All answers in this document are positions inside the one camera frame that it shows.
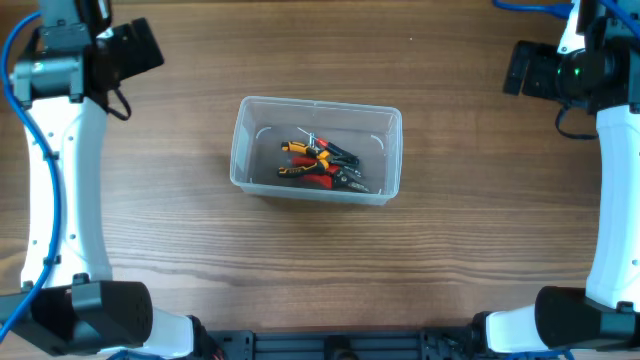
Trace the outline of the black red handled screwdriver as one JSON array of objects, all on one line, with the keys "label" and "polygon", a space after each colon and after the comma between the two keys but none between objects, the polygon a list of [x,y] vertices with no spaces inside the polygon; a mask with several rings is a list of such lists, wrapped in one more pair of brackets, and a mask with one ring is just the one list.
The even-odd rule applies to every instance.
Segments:
[{"label": "black red handled screwdriver", "polygon": [[[299,128],[299,130],[301,132],[303,132],[304,134],[309,136],[309,132],[305,131],[302,128]],[[348,162],[348,163],[352,163],[352,164],[356,164],[356,165],[359,164],[360,160],[356,155],[354,155],[354,154],[352,154],[352,153],[340,148],[339,146],[337,146],[336,144],[334,144],[334,143],[332,143],[332,142],[330,142],[328,140],[325,140],[323,138],[317,137],[316,135],[315,135],[315,138],[316,138],[316,145],[317,145],[318,149],[327,150],[329,153],[331,153],[334,156],[343,157],[345,159],[345,161]]]}]

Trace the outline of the orange black long-nose pliers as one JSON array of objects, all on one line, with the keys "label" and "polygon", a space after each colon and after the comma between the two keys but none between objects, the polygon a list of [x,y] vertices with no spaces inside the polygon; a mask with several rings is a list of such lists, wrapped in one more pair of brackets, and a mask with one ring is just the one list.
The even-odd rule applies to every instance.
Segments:
[{"label": "orange black long-nose pliers", "polygon": [[291,167],[280,167],[277,175],[283,178],[295,178],[305,175],[325,175],[331,167],[358,166],[357,156],[339,151],[332,143],[315,148],[301,142],[285,141],[281,143],[284,152],[296,153]]}]

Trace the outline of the red handled cutters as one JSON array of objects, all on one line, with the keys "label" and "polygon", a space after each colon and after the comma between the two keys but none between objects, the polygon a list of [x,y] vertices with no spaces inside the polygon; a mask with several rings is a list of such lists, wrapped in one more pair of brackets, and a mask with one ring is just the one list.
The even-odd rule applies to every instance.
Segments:
[{"label": "red handled cutters", "polygon": [[361,193],[370,190],[338,165],[325,160],[298,156],[292,159],[292,167],[280,167],[277,175],[282,178],[302,178],[329,190],[350,189]]}]

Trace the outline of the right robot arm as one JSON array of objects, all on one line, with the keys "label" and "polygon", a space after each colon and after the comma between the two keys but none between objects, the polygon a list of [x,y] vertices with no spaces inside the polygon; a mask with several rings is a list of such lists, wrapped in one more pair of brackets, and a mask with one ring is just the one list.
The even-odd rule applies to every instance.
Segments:
[{"label": "right robot arm", "polygon": [[572,350],[639,348],[639,4],[495,2],[566,22],[557,45],[518,42],[503,91],[554,101],[594,116],[601,196],[594,260],[583,288],[547,286],[533,304],[479,314],[471,352],[514,359]]}]

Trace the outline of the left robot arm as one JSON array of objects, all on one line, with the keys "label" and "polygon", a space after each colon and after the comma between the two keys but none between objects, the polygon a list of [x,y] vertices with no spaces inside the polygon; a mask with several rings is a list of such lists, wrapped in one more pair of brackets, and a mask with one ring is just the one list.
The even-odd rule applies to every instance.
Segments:
[{"label": "left robot arm", "polygon": [[196,322],[153,306],[147,287],[113,277],[103,237],[100,160],[128,78],[162,65],[148,22],[114,26],[107,1],[43,1],[1,81],[29,153],[28,249],[20,289],[1,299],[1,331],[52,356],[176,359],[197,351]]}]

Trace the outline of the clear plastic container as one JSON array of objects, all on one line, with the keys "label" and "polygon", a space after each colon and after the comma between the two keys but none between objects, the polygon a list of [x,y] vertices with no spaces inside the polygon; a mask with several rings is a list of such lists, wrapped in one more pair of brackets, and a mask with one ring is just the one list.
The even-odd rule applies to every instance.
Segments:
[{"label": "clear plastic container", "polygon": [[[401,112],[393,107],[249,96],[241,102],[232,141],[230,179],[246,193],[315,201],[383,205],[400,188],[403,162]],[[359,158],[344,170],[367,188],[325,186],[282,178],[294,165],[290,142],[325,140]]]}]

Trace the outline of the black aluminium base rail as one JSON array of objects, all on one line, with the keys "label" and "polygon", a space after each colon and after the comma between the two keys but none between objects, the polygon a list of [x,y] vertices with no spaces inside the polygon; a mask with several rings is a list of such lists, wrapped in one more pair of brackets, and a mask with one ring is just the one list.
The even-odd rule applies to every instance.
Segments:
[{"label": "black aluminium base rail", "polygon": [[496,353],[466,327],[413,331],[254,333],[211,331],[229,360],[480,360],[571,359],[570,351]]}]

